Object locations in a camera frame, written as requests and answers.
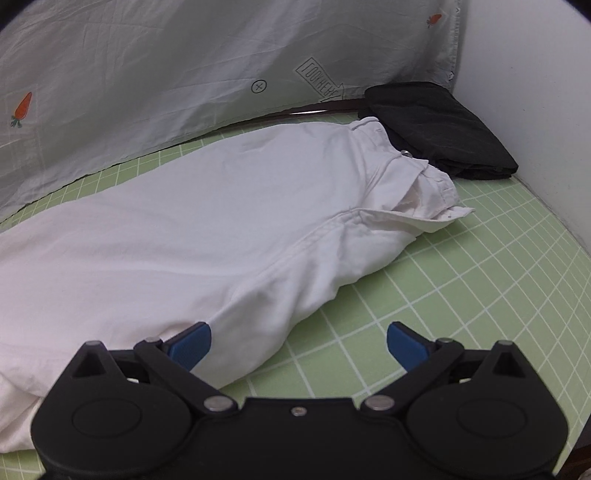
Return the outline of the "white carrot-print sheet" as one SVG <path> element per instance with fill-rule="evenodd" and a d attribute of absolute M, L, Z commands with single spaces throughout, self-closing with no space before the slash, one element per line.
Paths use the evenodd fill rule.
<path fill-rule="evenodd" d="M 1 214 L 223 126 L 454 78 L 457 1 L 5 1 Z"/>

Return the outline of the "green grid cutting mat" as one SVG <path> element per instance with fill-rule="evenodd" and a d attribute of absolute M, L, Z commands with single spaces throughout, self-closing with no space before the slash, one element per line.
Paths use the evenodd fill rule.
<path fill-rule="evenodd" d="M 574 446 L 590 415 L 589 256 L 518 180 L 456 188 L 468 217 L 342 287 L 228 395 L 362 400 L 402 374 L 385 339 L 400 321 L 468 348 L 515 341 L 563 409 Z"/>

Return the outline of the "white trousers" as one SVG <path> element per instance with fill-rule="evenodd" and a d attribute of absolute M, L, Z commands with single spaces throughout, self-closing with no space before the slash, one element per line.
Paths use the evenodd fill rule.
<path fill-rule="evenodd" d="M 339 288 L 466 217 L 451 178 L 380 122 L 283 124 L 211 143 L 1 236 L 1 449 L 88 340 L 126 350 L 198 322 L 223 387 Z"/>

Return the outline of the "folded black garment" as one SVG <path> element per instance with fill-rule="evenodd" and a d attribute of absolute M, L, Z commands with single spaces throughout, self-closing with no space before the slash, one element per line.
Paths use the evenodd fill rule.
<path fill-rule="evenodd" d="M 360 118 L 376 117 L 394 148 L 425 159 L 456 178 L 503 180 L 518 164 L 480 118 L 432 82 L 370 87 Z"/>

